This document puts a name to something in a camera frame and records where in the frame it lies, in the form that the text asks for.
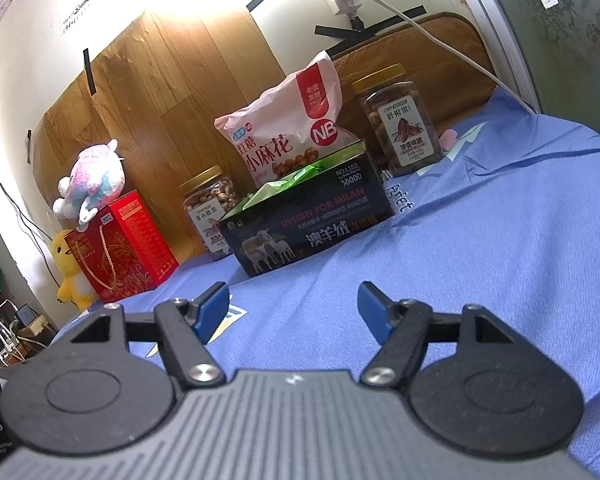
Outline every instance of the yellow plush toy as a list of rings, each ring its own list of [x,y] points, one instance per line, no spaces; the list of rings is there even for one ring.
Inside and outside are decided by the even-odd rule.
[[[64,241],[64,237],[71,230],[65,229],[60,231],[49,244],[49,251],[54,258],[56,266],[62,272],[64,280],[58,289],[58,300],[63,303],[73,301],[80,312],[91,306],[94,300],[98,299],[98,295],[93,290],[91,283],[85,278],[80,265],[71,254],[69,246]]]

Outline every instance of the pink snack bag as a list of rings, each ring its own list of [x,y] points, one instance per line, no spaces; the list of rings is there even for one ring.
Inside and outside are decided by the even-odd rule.
[[[321,52],[300,72],[249,106],[217,118],[216,129],[236,147],[258,187],[356,142],[336,125],[340,79]]]

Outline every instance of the pink and blue plush toy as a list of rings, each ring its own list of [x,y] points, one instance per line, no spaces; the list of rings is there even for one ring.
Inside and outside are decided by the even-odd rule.
[[[116,155],[117,140],[83,150],[71,176],[60,179],[58,191],[62,198],[54,202],[58,218],[77,219],[77,230],[87,229],[98,211],[120,196],[125,185],[125,172]]]

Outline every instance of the ridged gray surface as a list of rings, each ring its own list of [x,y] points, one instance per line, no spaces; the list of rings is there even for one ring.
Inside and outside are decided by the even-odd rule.
[[[359,386],[345,371],[243,370],[221,388],[188,393],[135,446],[77,459],[21,449],[0,466],[0,480],[592,478],[562,452],[503,463],[448,449],[397,394]]]

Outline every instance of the brown cushion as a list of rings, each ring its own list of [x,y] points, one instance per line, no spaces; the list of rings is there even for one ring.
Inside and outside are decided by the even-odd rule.
[[[493,73],[480,35],[458,14],[442,12],[418,22],[434,37],[459,50]],[[439,47],[411,25],[405,24],[372,38],[334,58],[342,87],[338,124],[366,139],[378,164],[386,160],[362,111],[351,84],[389,65],[401,63],[418,85],[438,134],[476,113],[487,102],[495,84],[458,57]]]

